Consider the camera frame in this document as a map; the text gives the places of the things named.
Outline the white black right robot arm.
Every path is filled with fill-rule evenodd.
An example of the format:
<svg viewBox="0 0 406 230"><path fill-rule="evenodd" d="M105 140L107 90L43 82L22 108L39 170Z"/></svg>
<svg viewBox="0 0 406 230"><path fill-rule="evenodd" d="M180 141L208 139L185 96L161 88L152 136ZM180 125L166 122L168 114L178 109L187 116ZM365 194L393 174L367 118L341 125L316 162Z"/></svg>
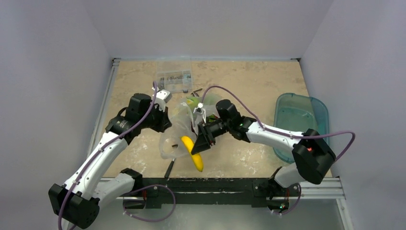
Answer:
<svg viewBox="0 0 406 230"><path fill-rule="evenodd" d="M215 145L216 137L230 133L235 139L247 143L259 143L292 153L294 162L278 169L269 181L269 189L280 195L293 184L307 181L321 184L336 160L336 155L316 130L289 131L262 124L252 117L242 116L228 99L216 104L219 117L210 123L198 125L195 141L182 142L197 169L203 166L199 154Z"/></svg>

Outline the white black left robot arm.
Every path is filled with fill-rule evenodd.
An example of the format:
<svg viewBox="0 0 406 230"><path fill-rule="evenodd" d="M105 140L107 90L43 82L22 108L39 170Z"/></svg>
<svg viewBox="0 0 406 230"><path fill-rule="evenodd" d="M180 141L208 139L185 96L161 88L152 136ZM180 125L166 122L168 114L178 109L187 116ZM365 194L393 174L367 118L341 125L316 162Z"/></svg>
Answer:
<svg viewBox="0 0 406 230"><path fill-rule="evenodd" d="M100 210L120 195L137 196L142 192L142 175L131 169L124 169L106 183L100 184L100 180L142 129L164 132L171 127L166 106L171 98L166 90L153 96L134 94L128 106L109 121L99 144L79 169L62 185L51 186L48 195L58 216L58 229L86 229Z"/></svg>

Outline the yellow fake banana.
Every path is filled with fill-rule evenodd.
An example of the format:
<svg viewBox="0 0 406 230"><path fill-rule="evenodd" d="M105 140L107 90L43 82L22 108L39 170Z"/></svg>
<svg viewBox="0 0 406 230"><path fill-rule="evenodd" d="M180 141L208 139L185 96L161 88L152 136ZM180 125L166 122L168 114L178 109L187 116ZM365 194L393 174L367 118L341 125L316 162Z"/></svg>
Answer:
<svg viewBox="0 0 406 230"><path fill-rule="evenodd" d="M190 155L190 157L191 157L191 159L193 161L193 164L194 164L195 168L199 172L202 172L203 169L204 169L204 163L203 163L203 160L201 158L201 155L199 153L192 154L192 149L194 147L194 142L188 136L182 136L180 139L183 142L186 150L188 151L188 153L189 153L189 155Z"/></svg>

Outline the clear printed plastic bag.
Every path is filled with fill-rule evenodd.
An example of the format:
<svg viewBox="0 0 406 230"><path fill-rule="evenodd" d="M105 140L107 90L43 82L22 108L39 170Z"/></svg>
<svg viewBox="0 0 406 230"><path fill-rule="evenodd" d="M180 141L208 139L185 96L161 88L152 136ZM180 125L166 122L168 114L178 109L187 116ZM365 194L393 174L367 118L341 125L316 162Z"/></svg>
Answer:
<svg viewBox="0 0 406 230"><path fill-rule="evenodd" d="M213 122L219 117L216 110L216 103L222 97L218 94L208 93L200 103L206 109L206 122ZM194 124L193 111L186 104L186 97L178 99L175 106L169 109L169 119L172 127L168 128L160 137L159 151L163 159L173 159L188 155L188 151L181 141L182 136L188 136L195 141L197 139L198 127Z"/></svg>

